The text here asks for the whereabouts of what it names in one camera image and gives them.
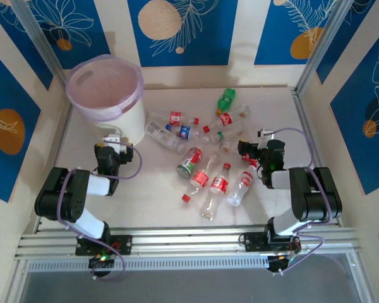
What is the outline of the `clear bottle green cap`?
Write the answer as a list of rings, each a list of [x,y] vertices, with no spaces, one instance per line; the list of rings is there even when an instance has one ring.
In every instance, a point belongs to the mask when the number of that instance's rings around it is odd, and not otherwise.
[[[229,140],[241,136],[244,133],[243,129],[223,129],[217,132],[219,141]]]

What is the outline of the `white bin with pink liner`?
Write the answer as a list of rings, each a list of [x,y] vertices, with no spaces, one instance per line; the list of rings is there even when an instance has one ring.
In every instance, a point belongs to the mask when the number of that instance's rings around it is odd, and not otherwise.
[[[103,54],[75,66],[66,79],[66,96],[88,121],[136,145],[144,137],[144,79],[139,66]]]

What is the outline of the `green plastic bottle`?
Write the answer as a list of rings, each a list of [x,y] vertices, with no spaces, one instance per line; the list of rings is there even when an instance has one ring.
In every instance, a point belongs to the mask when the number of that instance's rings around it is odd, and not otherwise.
[[[215,114],[219,116],[222,113],[228,111],[235,98],[236,90],[233,88],[226,88],[219,100],[217,101],[217,109],[215,111]]]

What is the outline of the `bottle red and green label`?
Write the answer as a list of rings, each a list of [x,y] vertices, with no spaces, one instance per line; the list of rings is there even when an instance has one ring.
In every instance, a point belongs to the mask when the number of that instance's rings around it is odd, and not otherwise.
[[[200,163],[202,156],[203,152],[201,148],[190,148],[184,158],[180,161],[179,165],[176,167],[176,171],[179,176],[189,178],[196,166]]]

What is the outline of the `aluminium side rail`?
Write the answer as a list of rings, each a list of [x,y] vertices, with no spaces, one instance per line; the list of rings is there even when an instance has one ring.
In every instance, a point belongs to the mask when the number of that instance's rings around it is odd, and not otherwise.
[[[317,167],[317,171],[319,172],[319,179],[323,181],[323,184],[325,186],[325,191],[329,193],[332,191],[332,196],[334,196],[335,200],[335,208],[337,209],[336,211],[336,216],[331,219],[329,224],[336,224],[338,227],[341,227],[342,224],[340,222],[340,215],[342,213],[342,203],[340,200],[340,196],[337,191],[337,187],[335,186],[335,181],[334,178],[332,177],[331,171],[328,167],[324,167],[322,164],[322,161],[320,159],[320,155],[318,153],[318,150],[316,148],[315,142],[314,142],[314,136],[313,136],[313,131],[310,126],[310,121],[308,119],[308,115],[304,109],[304,106],[302,104],[302,101],[299,97],[299,95],[296,92],[295,88],[291,89],[291,95],[292,99],[294,101],[299,121],[301,123],[301,127],[305,135],[307,136],[306,142],[308,145],[308,148],[310,149],[311,157],[312,157],[312,166]]]

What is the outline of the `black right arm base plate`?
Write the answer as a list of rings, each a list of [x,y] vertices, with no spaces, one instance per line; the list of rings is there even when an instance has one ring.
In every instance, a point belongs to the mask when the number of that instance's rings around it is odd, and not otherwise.
[[[246,252],[299,253],[301,245],[293,236],[272,235],[269,232],[247,232],[241,241]]]

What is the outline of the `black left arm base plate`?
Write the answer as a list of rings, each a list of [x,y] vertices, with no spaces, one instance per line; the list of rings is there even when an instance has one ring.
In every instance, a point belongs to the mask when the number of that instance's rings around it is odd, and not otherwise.
[[[131,235],[111,235],[107,239],[104,239],[103,242],[125,256],[131,254],[132,238]],[[75,249],[77,256],[96,256],[103,253],[108,255],[114,254],[110,249],[98,243],[94,243],[88,239],[77,239]]]

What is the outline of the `aluminium mounting rail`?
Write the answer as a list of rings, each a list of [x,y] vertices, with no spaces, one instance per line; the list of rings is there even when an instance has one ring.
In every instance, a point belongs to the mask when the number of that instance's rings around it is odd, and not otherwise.
[[[112,234],[132,235],[131,256],[229,256],[246,253],[239,237],[246,232],[261,232],[262,225],[184,227],[184,228],[113,228]],[[318,238],[325,242],[320,248]],[[316,226],[304,231],[302,252],[360,252],[361,245],[354,229],[335,224]],[[36,234],[23,234],[16,248],[16,259],[73,258],[76,236],[65,229],[44,229]]]

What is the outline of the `aluminium frame post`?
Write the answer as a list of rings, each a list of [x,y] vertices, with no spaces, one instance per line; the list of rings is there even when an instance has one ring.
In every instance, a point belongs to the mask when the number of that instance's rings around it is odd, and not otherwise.
[[[322,61],[327,49],[332,43],[335,34],[338,32],[344,18],[349,11],[354,0],[337,0],[335,8],[328,18],[320,38],[314,47],[310,58],[301,74],[300,79],[294,87],[296,96],[300,97],[304,89],[308,86],[310,79],[316,74],[316,69]]]
[[[57,79],[60,87],[65,90],[66,75],[64,69],[28,4],[24,0],[9,0],[9,3],[53,77]]]

